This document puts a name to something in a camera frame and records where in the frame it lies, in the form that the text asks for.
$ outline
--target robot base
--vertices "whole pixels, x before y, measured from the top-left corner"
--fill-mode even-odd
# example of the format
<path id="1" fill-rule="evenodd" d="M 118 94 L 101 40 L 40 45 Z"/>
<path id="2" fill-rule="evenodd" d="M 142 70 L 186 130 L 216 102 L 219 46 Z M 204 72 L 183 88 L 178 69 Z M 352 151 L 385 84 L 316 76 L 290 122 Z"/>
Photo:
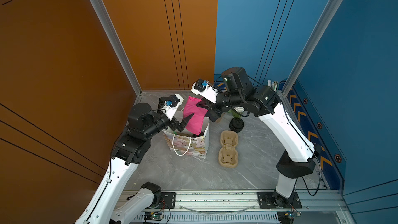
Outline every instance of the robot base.
<path id="1" fill-rule="evenodd" d="M 297 192 L 292 192 L 288 199 L 276 192 L 257 192 L 257 197 L 260 208 L 302 208 Z"/>

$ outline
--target pink cloth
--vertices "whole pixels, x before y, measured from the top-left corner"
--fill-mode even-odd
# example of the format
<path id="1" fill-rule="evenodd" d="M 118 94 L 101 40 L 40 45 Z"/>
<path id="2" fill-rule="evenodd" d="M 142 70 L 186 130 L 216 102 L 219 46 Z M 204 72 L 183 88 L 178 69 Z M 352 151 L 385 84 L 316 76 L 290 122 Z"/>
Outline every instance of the pink cloth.
<path id="1" fill-rule="evenodd" d="M 203 119 L 207 113 L 207 109 L 196 106 L 196 104 L 201 101 L 201 99 L 189 96 L 183 113 L 184 118 L 194 113 L 192 118 L 189 120 L 186 129 L 196 135 L 199 135 L 202 132 Z"/>

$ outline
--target bag handle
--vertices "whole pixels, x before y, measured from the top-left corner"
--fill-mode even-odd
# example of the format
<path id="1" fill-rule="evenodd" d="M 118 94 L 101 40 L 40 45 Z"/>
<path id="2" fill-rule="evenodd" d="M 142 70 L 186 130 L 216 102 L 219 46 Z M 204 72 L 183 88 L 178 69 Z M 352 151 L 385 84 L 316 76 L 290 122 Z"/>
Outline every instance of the bag handle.
<path id="1" fill-rule="evenodd" d="M 175 137 L 175 136 L 176 136 L 176 134 L 174 133 L 174 134 L 173 134 L 173 140 L 172 140 L 173 150 L 174 150 L 174 152 L 175 152 L 178 156 L 182 157 L 182 156 L 184 156 L 184 155 L 187 153 L 187 151 L 189 150 L 189 147 L 191 147 L 191 140 L 192 140 L 192 137 L 189 139 L 189 145 L 188 145 L 187 150 L 184 152 L 184 154 L 180 155 L 180 154 L 178 154 L 178 153 L 176 152 L 176 149 L 174 148 L 174 137 Z"/>

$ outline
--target blue wall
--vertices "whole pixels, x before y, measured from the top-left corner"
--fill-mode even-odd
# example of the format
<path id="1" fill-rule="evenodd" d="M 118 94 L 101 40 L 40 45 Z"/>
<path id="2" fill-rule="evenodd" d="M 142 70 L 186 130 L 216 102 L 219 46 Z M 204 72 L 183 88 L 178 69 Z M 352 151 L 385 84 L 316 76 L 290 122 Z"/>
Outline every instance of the blue wall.
<path id="1" fill-rule="evenodd" d="M 398 215 L 397 17 L 397 0 L 343 0 L 298 78 L 344 155 L 358 224 Z"/>
<path id="2" fill-rule="evenodd" d="M 281 81 L 289 75 L 328 0 L 281 0 L 275 15 L 278 1 L 218 0 L 215 74 L 239 66 L 263 81 L 275 51 L 265 80 Z"/>

